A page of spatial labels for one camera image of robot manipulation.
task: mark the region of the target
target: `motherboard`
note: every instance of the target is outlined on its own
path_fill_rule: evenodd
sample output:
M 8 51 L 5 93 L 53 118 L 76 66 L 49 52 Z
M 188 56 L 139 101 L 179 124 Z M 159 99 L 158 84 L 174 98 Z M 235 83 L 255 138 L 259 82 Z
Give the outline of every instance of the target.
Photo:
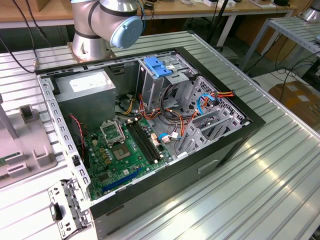
M 89 154 L 87 172 L 92 200 L 173 160 L 165 146 L 155 139 L 145 119 L 117 126 L 109 124 L 108 129 L 106 124 L 102 126 L 100 131 L 84 138 Z M 110 140 L 116 138 L 118 141 L 111 144 Z

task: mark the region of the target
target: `slotted aluminum table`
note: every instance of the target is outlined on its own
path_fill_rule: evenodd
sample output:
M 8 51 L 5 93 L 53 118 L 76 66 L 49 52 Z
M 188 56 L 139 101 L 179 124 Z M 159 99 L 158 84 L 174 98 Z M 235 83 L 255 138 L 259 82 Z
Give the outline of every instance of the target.
M 250 49 L 246 53 L 244 60 L 240 66 L 241 70 L 245 69 L 252 54 L 256 50 L 268 28 L 273 28 L 276 32 L 273 34 L 270 41 L 265 46 L 264 50 L 261 53 L 262 55 L 272 46 L 278 35 L 282 34 L 292 41 L 296 42 L 302 50 L 306 49 L 312 54 L 317 54 L 318 56 L 320 56 L 320 44 L 316 42 L 316 37 L 320 35 L 320 23 L 309 23 L 298 16 L 270 18 L 265 21 Z
M 234 158 L 107 237 L 124 239 L 308 239 L 320 224 L 320 136 L 195 34 L 141 37 L 117 56 L 185 47 L 267 124 Z M 15 53 L 32 66 L 31 51 Z M 38 50 L 40 67 L 75 63 L 66 46 Z M 8 114 L 38 109 L 58 164 L 0 189 L 1 239 L 60 239 L 47 188 L 71 177 L 34 74 L 0 55 L 0 92 Z M 97 239 L 93 227 L 72 240 Z

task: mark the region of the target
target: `metal bracket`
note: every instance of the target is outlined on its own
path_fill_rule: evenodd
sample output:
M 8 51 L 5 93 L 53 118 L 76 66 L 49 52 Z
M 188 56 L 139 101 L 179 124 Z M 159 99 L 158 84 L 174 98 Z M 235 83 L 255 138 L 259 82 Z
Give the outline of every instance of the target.
M 53 221 L 58 221 L 58 229 L 62 239 L 67 239 L 85 229 L 92 218 L 90 212 L 81 212 L 77 195 L 77 180 L 60 180 L 48 189 L 50 212 Z

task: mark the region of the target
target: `wooden table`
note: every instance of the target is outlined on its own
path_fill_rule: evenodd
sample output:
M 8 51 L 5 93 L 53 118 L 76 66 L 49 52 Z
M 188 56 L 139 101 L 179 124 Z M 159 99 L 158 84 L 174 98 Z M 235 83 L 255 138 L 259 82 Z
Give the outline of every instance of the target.
M 223 16 L 229 16 L 217 43 L 222 46 L 228 36 L 228 33 L 238 15 L 256 15 L 256 14 L 275 14 L 286 13 L 285 16 L 292 15 L 297 7 L 278 6 L 277 8 L 260 8 L 248 0 L 242 0 L 235 7 L 226 8 Z M 28 21 L 31 20 L 28 11 L 23 11 Z M 215 12 L 215 7 L 209 7 L 203 3 L 187 6 L 180 0 L 174 2 L 158 1 L 154 4 L 154 19 L 179 19 L 179 18 L 198 18 L 212 17 Z M 146 19 L 151 19 L 152 13 L 150 10 L 145 11 Z M 57 25 L 73 25 L 73 13 L 70 0 L 51 0 L 40 12 L 33 13 L 39 26 L 57 26 Z M 16 8 L 0 6 L 0 29 L 6 28 L 22 28 L 26 24 Z

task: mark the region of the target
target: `blue pcie slot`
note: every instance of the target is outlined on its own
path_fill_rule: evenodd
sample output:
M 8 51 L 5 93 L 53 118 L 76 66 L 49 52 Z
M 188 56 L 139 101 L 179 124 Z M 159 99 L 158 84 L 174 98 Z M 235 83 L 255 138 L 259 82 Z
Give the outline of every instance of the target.
M 140 170 L 141 170 L 141 168 L 137 169 L 135 172 L 129 174 L 128 176 L 125 176 L 125 177 L 105 186 L 104 188 L 102 188 L 102 192 L 106 192 L 108 190 L 111 190 L 111 189 L 125 183 L 126 181 L 134 179 L 136 176 L 138 176 L 138 173 L 140 172 Z

